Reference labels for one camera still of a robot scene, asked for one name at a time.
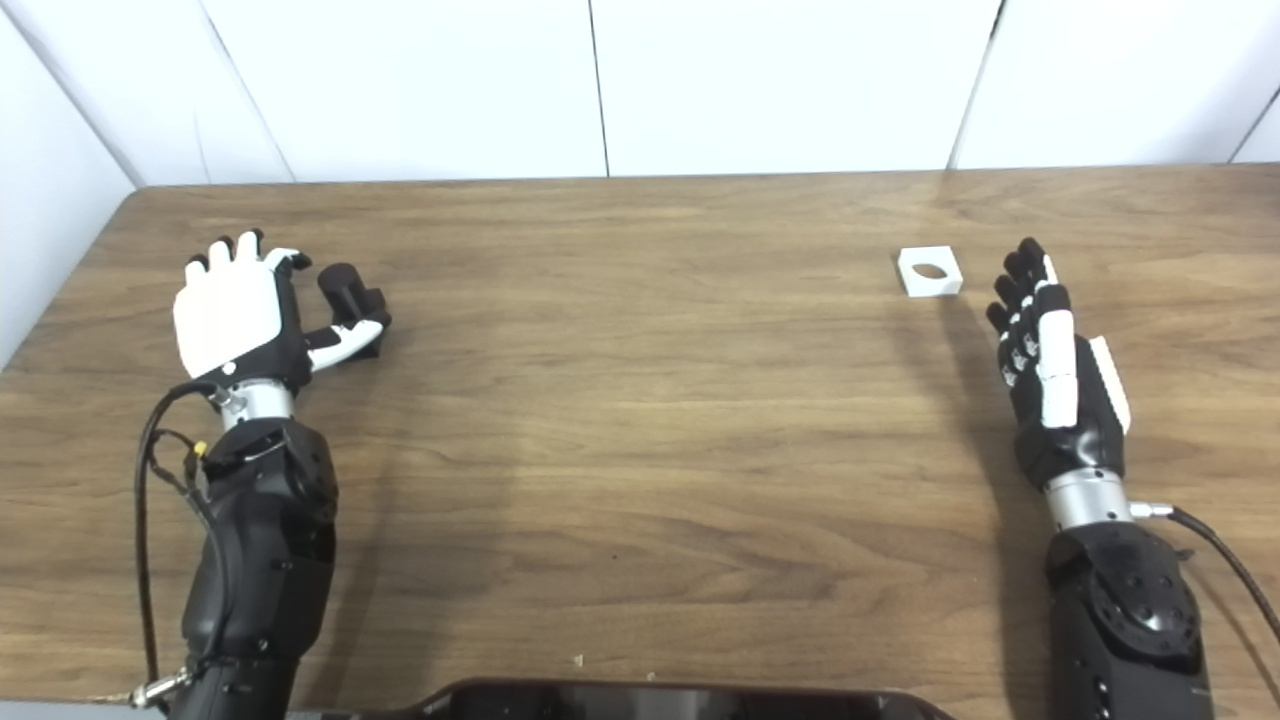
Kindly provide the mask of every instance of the white cable connector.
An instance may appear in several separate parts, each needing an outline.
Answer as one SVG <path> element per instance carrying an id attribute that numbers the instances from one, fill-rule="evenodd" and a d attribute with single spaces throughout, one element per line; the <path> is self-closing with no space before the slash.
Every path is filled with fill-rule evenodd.
<path id="1" fill-rule="evenodd" d="M 1146 520 L 1148 518 L 1167 518 L 1174 514 L 1174 506 L 1166 502 L 1129 502 L 1129 515 L 1133 515 L 1134 520 Z"/>

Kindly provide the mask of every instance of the cable connector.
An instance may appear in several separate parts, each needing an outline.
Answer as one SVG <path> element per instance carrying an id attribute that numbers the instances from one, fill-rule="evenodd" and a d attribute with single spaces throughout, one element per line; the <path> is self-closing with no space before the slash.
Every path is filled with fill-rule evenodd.
<path id="1" fill-rule="evenodd" d="M 134 710 L 155 707 L 164 698 L 189 685 L 192 680 L 191 671 L 183 667 L 173 675 L 160 678 L 154 683 L 142 683 L 129 693 L 129 707 Z"/>
<path id="2" fill-rule="evenodd" d="M 1167 502 L 1129 502 L 1129 515 L 1134 520 L 1148 518 L 1167 518 L 1174 514 L 1174 506 Z"/>

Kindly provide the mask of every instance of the black cable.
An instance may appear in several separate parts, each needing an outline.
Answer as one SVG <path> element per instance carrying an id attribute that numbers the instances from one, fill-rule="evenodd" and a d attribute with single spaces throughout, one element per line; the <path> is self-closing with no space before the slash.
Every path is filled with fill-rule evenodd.
<path id="1" fill-rule="evenodd" d="M 133 551 L 138 570 L 138 611 L 142 616 L 142 648 L 146 652 L 148 683 L 160 678 L 156 661 L 155 619 L 151 610 L 151 569 L 147 559 L 147 466 L 151 464 L 151 454 L 155 447 L 156 427 L 169 406 L 179 398 L 197 392 L 214 395 L 218 391 L 219 387 L 209 382 L 189 382 L 169 388 L 169 392 L 151 410 L 151 415 L 142 427 L 142 438 L 138 441 L 138 456 L 133 468 Z"/>
<path id="2" fill-rule="evenodd" d="M 1280 618 L 1276 618 L 1276 612 L 1271 609 L 1267 596 L 1262 594 L 1262 588 L 1258 587 L 1257 580 L 1253 579 L 1253 575 L 1244 566 L 1244 562 L 1242 562 L 1240 559 L 1231 552 L 1231 548 L 1226 547 L 1226 543 L 1222 542 L 1222 538 L 1217 537 L 1213 528 L 1208 527 L 1207 523 L 1178 506 L 1174 506 L 1174 511 L 1169 514 L 1169 519 L 1204 538 L 1222 553 L 1226 564 L 1231 566 L 1231 570 L 1235 570 L 1235 575 L 1240 578 L 1240 582 L 1244 583 L 1249 594 L 1253 596 L 1253 602 L 1258 605 L 1258 610 L 1261 610 L 1262 616 L 1266 618 L 1267 625 L 1271 626 L 1271 633 L 1276 637 L 1276 642 L 1280 642 Z"/>

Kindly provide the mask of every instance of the silver metal cylinder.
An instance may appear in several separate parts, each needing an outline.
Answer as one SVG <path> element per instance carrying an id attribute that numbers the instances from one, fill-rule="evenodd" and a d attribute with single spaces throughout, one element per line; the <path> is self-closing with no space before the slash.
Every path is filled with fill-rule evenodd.
<path id="1" fill-rule="evenodd" d="M 232 401 L 221 406 L 223 429 L 256 418 L 292 418 L 293 393 L 278 380 L 244 380 L 230 388 Z"/>
<path id="2" fill-rule="evenodd" d="M 1133 523 L 1120 475 L 1082 468 L 1062 473 L 1044 488 L 1059 530 L 1094 523 Z"/>

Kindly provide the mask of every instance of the fingertip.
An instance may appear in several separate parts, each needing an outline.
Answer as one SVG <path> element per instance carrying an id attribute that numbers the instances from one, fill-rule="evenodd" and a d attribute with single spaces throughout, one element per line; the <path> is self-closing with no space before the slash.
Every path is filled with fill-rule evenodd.
<path id="1" fill-rule="evenodd" d="M 253 263 L 257 260 L 259 234 L 253 231 L 244 231 L 236 241 L 236 261 Z"/>
<path id="2" fill-rule="evenodd" d="M 1039 264 L 1041 258 L 1044 256 L 1044 249 L 1041 247 L 1041 243 L 1037 242 L 1034 237 L 1024 237 L 1023 241 L 1018 243 L 1018 251 L 1033 264 Z"/>
<path id="3" fill-rule="evenodd" d="M 1018 283 L 1015 283 L 1009 275 L 1000 275 L 996 278 L 996 295 L 998 295 L 1010 309 L 1015 309 L 1021 304 L 1021 300 L 1018 297 Z"/>
<path id="4" fill-rule="evenodd" d="M 216 268 L 223 263 L 230 263 L 232 260 L 232 238 L 220 236 L 209 246 L 209 266 Z"/>
<path id="5" fill-rule="evenodd" d="M 1018 255 L 1016 252 L 1010 252 L 1009 255 L 1005 255 L 1005 272 L 1014 277 L 1025 274 L 1027 269 L 1023 268 L 1021 256 Z"/>
<path id="6" fill-rule="evenodd" d="M 187 260 L 187 265 L 183 268 L 183 273 L 187 277 L 187 284 L 200 282 L 205 277 L 205 272 L 209 269 L 209 259 L 204 255 L 192 255 L 191 260 Z"/>
<path id="7" fill-rule="evenodd" d="M 992 302 L 987 306 L 987 322 L 997 333 L 1005 332 L 1009 329 L 1009 310 L 1005 310 L 1005 306 L 998 302 Z"/>

